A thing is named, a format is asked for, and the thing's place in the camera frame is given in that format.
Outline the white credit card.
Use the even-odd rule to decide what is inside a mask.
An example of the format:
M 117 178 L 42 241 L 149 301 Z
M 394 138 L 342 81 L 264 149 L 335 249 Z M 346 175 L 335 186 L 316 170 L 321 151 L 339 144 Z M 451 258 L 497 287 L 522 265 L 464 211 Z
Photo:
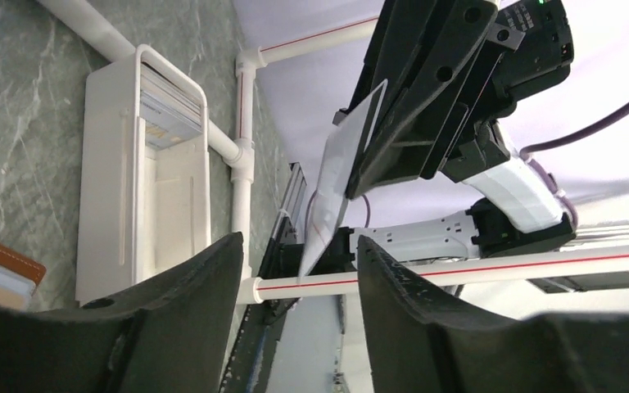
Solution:
M 146 63 L 140 66 L 139 98 L 148 147 L 164 150 L 203 133 L 201 103 Z

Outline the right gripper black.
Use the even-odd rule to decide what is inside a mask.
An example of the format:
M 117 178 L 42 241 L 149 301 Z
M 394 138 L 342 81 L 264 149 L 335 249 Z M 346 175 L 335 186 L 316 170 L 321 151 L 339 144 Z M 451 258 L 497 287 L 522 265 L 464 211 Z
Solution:
M 386 1 L 340 124 L 382 80 L 387 95 L 356 158 L 346 196 L 440 172 L 454 182 L 508 160 L 479 129 L 496 111 L 479 102 L 496 67 L 526 34 L 494 24 L 494 1 Z

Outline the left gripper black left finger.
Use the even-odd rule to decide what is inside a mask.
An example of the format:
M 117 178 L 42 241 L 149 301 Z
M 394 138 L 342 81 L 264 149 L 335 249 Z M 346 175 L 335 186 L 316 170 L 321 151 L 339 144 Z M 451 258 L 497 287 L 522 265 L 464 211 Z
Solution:
M 78 309 L 0 306 L 0 392 L 216 392 L 243 237 Z

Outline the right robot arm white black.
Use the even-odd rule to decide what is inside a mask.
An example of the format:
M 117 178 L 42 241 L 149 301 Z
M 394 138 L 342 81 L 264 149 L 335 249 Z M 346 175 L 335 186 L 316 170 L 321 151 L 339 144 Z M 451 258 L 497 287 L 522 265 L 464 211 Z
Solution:
M 529 165 L 498 121 L 562 83 L 574 58 L 560 1 L 386 1 L 350 108 L 376 99 L 344 189 L 444 174 L 481 199 L 468 209 L 480 256 L 540 253 L 575 236 L 552 178 Z

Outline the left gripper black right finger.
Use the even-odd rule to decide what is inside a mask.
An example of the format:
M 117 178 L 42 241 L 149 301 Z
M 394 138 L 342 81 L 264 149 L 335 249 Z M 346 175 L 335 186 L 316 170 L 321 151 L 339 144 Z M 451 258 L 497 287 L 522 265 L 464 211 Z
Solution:
M 471 305 L 361 237 L 376 392 L 629 392 L 629 314 L 516 320 Z

